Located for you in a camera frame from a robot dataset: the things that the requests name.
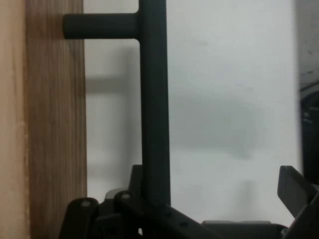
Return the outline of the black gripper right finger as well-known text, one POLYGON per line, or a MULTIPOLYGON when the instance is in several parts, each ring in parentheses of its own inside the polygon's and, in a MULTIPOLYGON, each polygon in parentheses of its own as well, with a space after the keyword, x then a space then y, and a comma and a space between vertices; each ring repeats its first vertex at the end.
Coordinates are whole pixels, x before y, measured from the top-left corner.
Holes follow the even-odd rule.
POLYGON ((277 194, 294 217, 283 238, 317 239, 319 237, 319 191, 315 186, 294 167, 281 166, 277 194))

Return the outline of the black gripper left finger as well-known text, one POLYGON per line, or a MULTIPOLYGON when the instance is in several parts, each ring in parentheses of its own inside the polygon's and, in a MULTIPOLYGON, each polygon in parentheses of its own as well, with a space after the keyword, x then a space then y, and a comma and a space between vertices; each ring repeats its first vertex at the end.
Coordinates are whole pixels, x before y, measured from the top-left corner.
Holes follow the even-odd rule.
POLYGON ((142 198, 143 167, 134 165, 128 190, 98 203, 93 198, 67 206, 61 239, 215 239, 217 234, 168 205, 142 198))

